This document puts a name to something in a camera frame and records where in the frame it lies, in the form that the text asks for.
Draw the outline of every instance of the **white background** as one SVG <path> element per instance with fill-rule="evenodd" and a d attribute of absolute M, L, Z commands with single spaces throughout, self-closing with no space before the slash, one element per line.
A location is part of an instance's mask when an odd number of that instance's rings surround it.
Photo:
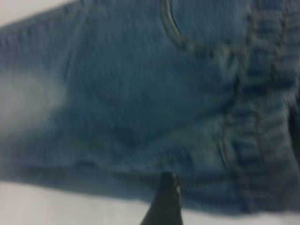
<path fill-rule="evenodd" d="M 72 0 L 0 0 L 0 27 Z M 148 205 L 0 182 L 1 225 L 139 225 Z M 300 216 L 218 217 L 184 210 L 185 225 L 300 225 Z"/>

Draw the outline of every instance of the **blue jeans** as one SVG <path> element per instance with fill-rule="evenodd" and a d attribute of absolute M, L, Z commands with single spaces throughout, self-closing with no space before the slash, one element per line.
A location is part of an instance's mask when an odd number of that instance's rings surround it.
<path fill-rule="evenodd" d="M 151 201 L 170 171 L 184 207 L 298 210 L 299 40 L 298 0 L 83 0 L 5 27 L 0 179 Z"/>

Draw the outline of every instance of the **jeans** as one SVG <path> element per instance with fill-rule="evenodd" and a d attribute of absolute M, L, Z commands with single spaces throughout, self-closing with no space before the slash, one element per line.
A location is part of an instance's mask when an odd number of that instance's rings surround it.
<path fill-rule="evenodd" d="M 151 201 L 172 172 L 186 208 L 298 210 L 299 48 L 298 0 L 82 0 L 7 26 L 0 180 Z"/>

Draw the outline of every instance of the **stitching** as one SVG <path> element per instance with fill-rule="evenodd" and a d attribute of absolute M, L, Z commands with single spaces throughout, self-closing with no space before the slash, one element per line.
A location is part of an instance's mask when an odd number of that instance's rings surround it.
<path fill-rule="evenodd" d="M 0 30 L 0 46 L 9 45 L 10 42 L 16 40 L 20 42 L 24 37 L 34 35 L 35 32 L 40 31 L 40 29 L 50 29 L 55 24 L 64 20 L 67 14 L 72 12 L 76 13 L 76 6 L 77 4 L 70 3 L 60 8 L 38 14 L 24 21 L 2 27 Z"/>
<path fill-rule="evenodd" d="M 71 67 L 72 67 L 72 62 L 74 61 L 75 58 L 75 52 L 76 52 L 76 47 L 78 46 L 80 37 L 82 35 L 81 30 L 83 29 L 83 26 L 87 20 L 88 17 L 88 12 L 92 9 L 93 6 L 93 1 L 90 1 L 87 4 L 86 9 L 82 12 L 82 18 L 80 19 L 80 21 L 78 22 L 77 28 L 74 31 L 74 38 L 73 38 L 73 43 L 71 46 L 73 46 L 73 48 L 70 51 L 69 57 L 67 59 L 67 63 L 66 63 L 66 69 L 64 72 L 64 76 L 63 76 L 63 80 L 65 82 L 68 81 L 68 79 L 70 78 L 70 71 L 71 71 Z"/>
<path fill-rule="evenodd" d="M 270 72 L 270 78 L 274 82 L 275 77 L 278 75 L 278 67 L 279 67 L 279 61 L 283 53 L 285 39 L 286 39 L 286 31 L 287 31 L 287 15 L 289 13 L 289 4 L 290 0 L 285 0 L 284 5 L 284 11 L 282 13 L 282 18 L 280 22 L 280 33 L 279 33 L 279 42 L 277 43 L 277 51 L 275 51 L 275 55 L 273 58 L 273 62 L 271 65 L 271 72 Z"/>
<path fill-rule="evenodd" d="M 161 0 L 161 21 L 167 37 L 175 44 L 176 47 L 184 52 L 190 53 L 205 53 L 213 57 L 216 52 L 228 52 L 237 54 L 243 51 L 242 46 L 234 45 L 217 45 L 209 46 L 193 40 L 180 33 L 176 23 L 173 19 L 171 10 L 171 0 Z"/>

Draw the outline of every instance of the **black object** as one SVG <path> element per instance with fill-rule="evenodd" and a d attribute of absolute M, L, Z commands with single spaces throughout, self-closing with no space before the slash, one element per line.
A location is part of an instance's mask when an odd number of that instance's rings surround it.
<path fill-rule="evenodd" d="M 183 225 L 177 175 L 170 172 L 161 174 L 156 197 L 141 225 Z"/>

